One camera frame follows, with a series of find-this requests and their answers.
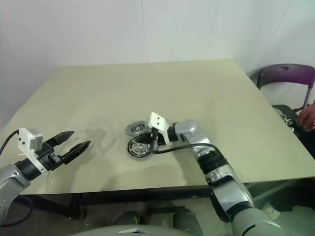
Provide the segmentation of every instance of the gray floor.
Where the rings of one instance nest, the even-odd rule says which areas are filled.
[[[185,206],[194,213],[204,236],[231,236],[230,224],[221,222],[209,199],[186,199],[172,202],[126,203],[88,206],[87,218],[82,221],[71,221],[67,218],[34,211],[24,223],[10,228],[0,228],[1,236],[67,236],[77,232],[111,225],[114,220],[126,211],[143,213],[149,207]],[[26,212],[24,206],[14,206],[8,216],[14,220]],[[152,225],[172,227],[173,214],[154,214],[146,216],[145,221]],[[315,212],[309,208],[296,206],[293,212],[283,212],[277,222],[284,226],[293,236],[315,235]]]

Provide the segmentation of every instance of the purple chair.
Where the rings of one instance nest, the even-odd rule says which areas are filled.
[[[309,65],[299,64],[275,64],[262,69],[257,80],[257,87],[277,83],[277,82],[291,82],[297,84],[308,85],[303,106],[294,109],[297,112],[307,106],[315,80],[315,69]]]

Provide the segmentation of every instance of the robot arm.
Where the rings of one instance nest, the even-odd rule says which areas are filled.
[[[74,131],[62,132],[45,142],[42,142],[43,135],[37,129],[20,128],[18,133],[18,147],[27,158],[0,169],[0,226],[10,204],[30,186],[31,180],[68,164],[90,144],[90,141],[86,141],[77,144],[65,155],[55,155],[54,147],[68,140]]]
[[[232,222],[235,236],[288,236],[264,212],[254,208],[247,188],[195,120],[186,120],[169,127],[164,118],[152,113],[148,124],[152,134],[139,135],[135,140],[151,143],[153,153],[159,153],[154,151],[158,144],[168,144],[168,141],[182,140],[191,145],[200,144],[192,147],[191,151],[211,187],[210,199],[217,215],[224,222]]]

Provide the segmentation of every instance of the table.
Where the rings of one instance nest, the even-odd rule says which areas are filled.
[[[315,161],[232,59],[59,67],[0,133],[36,127],[48,139],[75,134],[57,153],[91,140],[68,165],[32,181],[23,194],[83,193],[205,185],[189,150],[138,162],[126,126],[151,111],[169,124],[192,118],[246,183],[315,176]],[[22,159],[15,141],[0,167]]]

